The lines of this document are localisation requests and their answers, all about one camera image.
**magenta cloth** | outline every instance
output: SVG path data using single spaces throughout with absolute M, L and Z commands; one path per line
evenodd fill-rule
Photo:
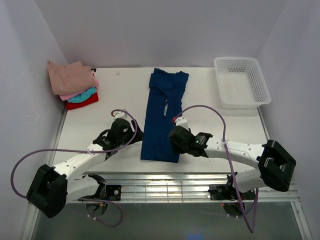
M 92 74 L 93 77 L 94 77 L 94 81 L 95 81 L 95 84 L 92 86 L 92 87 L 98 87 L 99 86 L 99 82 L 98 80 L 96 79 L 95 75 Z M 88 89 L 84 89 L 83 91 L 79 91 L 79 92 L 76 92 L 76 93 L 73 93 L 73 94 L 68 94 L 68 95 L 59 95 L 59 97 L 61 98 L 62 101 L 66 101 L 66 100 L 69 100 L 69 99 L 72 99 L 73 97 L 79 95 L 79 94 L 82 94 L 84 93 L 85 91 L 87 91 Z

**gray floor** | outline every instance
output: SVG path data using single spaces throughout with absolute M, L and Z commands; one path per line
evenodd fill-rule
M 243 219 L 203 214 L 221 213 L 220 203 L 122 204 L 124 220 L 109 228 L 75 213 L 86 213 L 85 204 L 68 204 L 54 218 L 40 214 L 34 240 L 300 240 L 290 202 L 261 202 L 256 231 L 250 233 Z M 115 222 L 119 211 L 109 206 L 102 218 Z

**red cloth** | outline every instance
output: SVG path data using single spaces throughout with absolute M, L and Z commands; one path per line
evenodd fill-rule
M 72 109 L 82 108 L 84 106 L 93 104 L 98 101 L 99 101 L 99 97 L 98 97 L 98 93 L 96 92 L 95 94 L 93 94 L 91 97 L 89 97 L 87 100 L 83 102 L 80 102 L 80 103 L 66 102 L 65 106 L 67 110 L 72 110 Z

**folded clothing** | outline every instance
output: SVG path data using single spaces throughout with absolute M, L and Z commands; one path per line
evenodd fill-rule
M 89 99 L 96 92 L 97 92 L 97 88 L 90 87 L 86 91 L 84 91 L 83 93 L 80 93 L 77 96 L 74 96 L 73 98 L 70 98 L 68 100 L 68 103 L 74 103 L 74 104 L 82 103 L 85 100 Z
M 98 87 L 99 86 L 99 82 L 98 82 L 98 80 L 96 79 L 96 77 L 95 77 L 95 75 L 92 73 L 92 75 L 93 75 L 93 77 L 94 77 L 94 85 L 92 86 L 92 87 Z M 67 100 L 69 100 L 69 99 L 72 99 L 72 98 L 74 98 L 75 96 L 77 96 L 77 95 L 79 95 L 79 94 L 82 94 L 82 93 L 84 93 L 85 91 L 87 91 L 88 90 L 88 88 L 87 89 L 84 89 L 84 90 L 82 90 L 82 91 L 78 91 L 78 92 L 76 92 L 76 93 L 72 93 L 72 94 L 68 94 L 68 95 L 59 95 L 59 97 L 61 98 L 61 100 L 62 101 L 67 101 Z
M 141 159 L 179 161 L 179 154 L 174 154 L 168 135 L 174 128 L 173 118 L 182 111 L 181 99 L 188 77 L 189 74 L 182 71 L 167 73 L 158 68 L 151 74 Z
M 98 101 L 99 101 L 99 97 L 98 97 L 98 93 L 96 92 L 95 94 L 93 94 L 91 97 L 89 97 L 87 100 L 83 102 L 80 102 L 80 103 L 66 102 L 65 107 L 67 110 L 78 109 Z
M 91 67 L 83 66 L 81 61 L 66 66 L 48 61 L 48 73 L 54 95 L 75 94 L 95 84 Z

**teal cloth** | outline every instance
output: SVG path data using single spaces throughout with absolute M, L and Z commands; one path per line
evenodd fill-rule
M 85 100 L 89 99 L 96 92 L 97 92 L 96 87 L 90 87 L 86 91 L 84 91 L 83 93 L 80 93 L 77 96 L 74 96 L 74 97 L 68 99 L 68 103 L 74 103 L 74 104 L 82 103 Z

